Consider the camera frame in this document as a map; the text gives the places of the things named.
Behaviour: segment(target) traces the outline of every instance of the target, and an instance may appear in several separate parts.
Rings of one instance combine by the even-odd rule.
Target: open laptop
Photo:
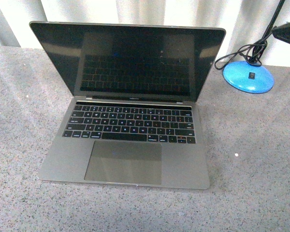
[[[57,22],[30,27],[74,96],[40,179],[209,187],[195,102],[224,29]]]

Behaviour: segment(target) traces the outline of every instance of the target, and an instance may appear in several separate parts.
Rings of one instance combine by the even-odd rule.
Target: desk lamp
[[[253,44],[244,45],[237,52],[223,56],[215,62],[215,68],[218,70],[223,69],[225,80],[233,87],[248,93],[265,93],[273,87],[274,78],[272,74],[262,66],[260,58],[267,47],[266,40],[271,34],[273,34],[275,38],[290,44],[290,23],[273,28],[273,24],[284,2],[285,0],[279,2],[271,22],[260,40]],[[244,57],[245,61],[231,63],[238,54]],[[220,68],[216,66],[218,61],[229,56],[232,57],[225,65]]]

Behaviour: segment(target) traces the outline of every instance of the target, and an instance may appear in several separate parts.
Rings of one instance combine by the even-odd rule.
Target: black cable
[[[217,59],[215,61],[215,68],[218,70],[223,69],[224,67],[226,67],[237,55],[242,56],[245,61],[252,65],[252,66],[256,66],[259,67],[262,65],[262,62],[260,61],[260,58],[263,54],[263,51],[265,50],[265,48],[267,47],[267,39],[270,37],[270,35],[272,34],[272,32],[270,32],[264,39],[258,40],[253,44],[246,44],[244,46],[241,46],[237,52],[233,52],[230,53],[226,56],[220,57],[219,59]],[[249,55],[249,53],[251,52],[251,50],[254,50],[255,52],[252,53],[252,55]],[[222,67],[217,67],[217,62],[221,61],[224,58],[227,58],[229,56],[232,56]]]
[[[260,58],[263,54],[263,52],[265,51],[266,47],[267,47],[267,38],[270,37],[270,35],[272,34],[272,27],[278,17],[278,14],[284,4],[285,0],[280,0],[278,5],[277,5],[277,8],[274,12],[274,15],[271,19],[271,22],[270,24],[267,26],[262,38],[258,41],[256,41],[255,43],[253,44],[247,44],[247,45],[244,45],[242,47],[240,47],[240,49],[237,50],[237,52],[234,52],[234,53],[231,53],[231,54],[228,54],[224,57],[221,57],[219,58],[218,60],[215,61],[215,68],[218,69],[218,70],[221,70],[223,69],[224,67],[226,67],[237,55],[240,55],[242,57],[244,57],[244,59],[246,60],[246,62],[252,66],[256,66],[256,67],[259,67],[262,65],[261,61],[260,61]],[[217,67],[217,62],[218,61],[221,61],[222,59],[224,58],[227,58],[229,56],[232,56],[228,61],[227,63],[225,63],[222,67],[218,68]]]

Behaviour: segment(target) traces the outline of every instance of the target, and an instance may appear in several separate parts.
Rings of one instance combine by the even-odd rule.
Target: black screen
[[[196,101],[225,31],[30,24],[75,96]]]

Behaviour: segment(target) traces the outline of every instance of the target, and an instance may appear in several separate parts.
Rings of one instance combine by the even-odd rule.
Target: power cord
[[[237,52],[230,53],[226,56],[223,56],[217,59],[214,64],[215,68],[218,70],[224,69],[237,55],[242,56],[248,64],[255,67],[260,67],[262,65],[260,58],[267,47],[266,40],[270,37],[271,34],[272,32],[270,32],[264,39],[260,39],[253,44],[244,45],[240,47],[240,49],[238,49]],[[232,56],[232,57],[222,67],[217,67],[217,62],[229,56]]]

